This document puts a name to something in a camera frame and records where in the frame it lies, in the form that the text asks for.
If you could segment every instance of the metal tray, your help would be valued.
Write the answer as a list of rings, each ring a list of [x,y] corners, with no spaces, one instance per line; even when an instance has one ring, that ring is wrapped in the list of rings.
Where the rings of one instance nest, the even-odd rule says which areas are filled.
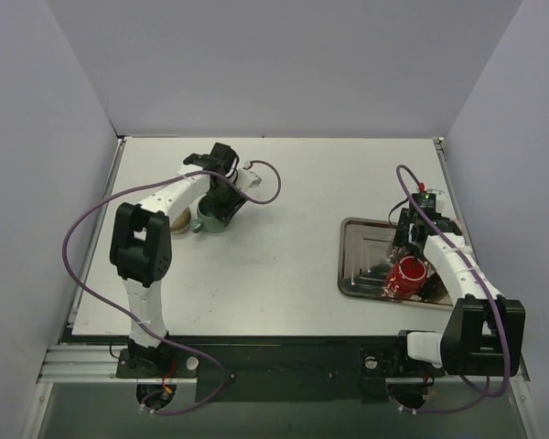
[[[393,267],[393,238],[396,228],[386,221],[346,218],[341,223],[339,239],[338,288],[349,296],[383,300],[397,304],[430,307],[451,306],[449,296],[437,301],[395,299],[385,287],[386,276]]]

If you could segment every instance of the white table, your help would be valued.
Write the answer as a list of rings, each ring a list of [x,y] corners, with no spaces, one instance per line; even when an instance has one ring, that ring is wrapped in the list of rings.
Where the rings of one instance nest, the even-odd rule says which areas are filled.
[[[339,225],[347,217],[386,219],[404,198],[397,165],[409,165],[427,187],[447,192],[431,140],[128,138],[113,192],[172,177],[187,155],[208,153],[215,142],[230,145],[242,161],[270,161],[283,190],[271,205],[246,203],[221,234],[173,239],[163,280],[172,335],[373,336],[445,328],[447,309],[351,299],[337,287]],[[270,197],[274,176],[263,166],[255,171],[263,184],[254,195]],[[121,202],[148,193],[110,203],[87,278],[123,306],[126,293],[108,259],[113,216]],[[450,202],[444,214],[454,216]],[[74,335],[129,331],[128,317],[82,295]]]

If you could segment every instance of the red mug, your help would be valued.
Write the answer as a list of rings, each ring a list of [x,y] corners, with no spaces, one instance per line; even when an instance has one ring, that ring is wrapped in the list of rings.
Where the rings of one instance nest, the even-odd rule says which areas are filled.
[[[414,256],[399,259],[388,273],[386,286],[394,298],[408,299],[416,294],[427,280],[427,266]]]

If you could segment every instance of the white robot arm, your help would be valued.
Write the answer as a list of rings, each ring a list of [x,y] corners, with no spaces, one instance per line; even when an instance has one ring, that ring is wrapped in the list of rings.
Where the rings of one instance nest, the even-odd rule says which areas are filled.
[[[411,204],[409,209],[401,211],[393,247],[406,247],[435,268],[454,309],[443,334],[404,331],[407,357],[431,363],[451,375],[502,375],[501,337],[478,277],[487,286],[501,316],[514,375],[520,363],[524,307],[518,300],[505,298],[488,281],[456,222],[436,212],[436,194],[422,191],[412,198],[417,207]],[[417,209],[425,213],[443,236],[429,227]]]
[[[238,156],[227,145],[216,144],[210,155],[191,155],[179,169],[185,175],[203,167],[226,176],[240,191],[256,187],[261,179],[249,169],[233,169]],[[199,197],[195,232],[222,231],[245,198],[210,175],[196,175],[160,188],[136,205],[124,203],[116,211],[111,262],[123,278],[130,311],[153,333],[167,335],[161,304],[161,282],[171,263],[169,227]],[[128,348],[151,363],[159,361],[158,339],[132,322]]]

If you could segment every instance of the white wall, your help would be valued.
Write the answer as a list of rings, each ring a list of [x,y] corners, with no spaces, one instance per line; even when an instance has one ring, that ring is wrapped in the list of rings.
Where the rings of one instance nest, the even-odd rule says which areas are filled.
[[[120,134],[447,132],[521,0],[48,0]]]
[[[448,135],[481,265],[527,309],[523,355],[549,437],[549,0],[524,0]]]
[[[0,0],[0,438],[19,437],[62,328],[71,284],[61,239],[102,194],[115,143],[44,0]]]

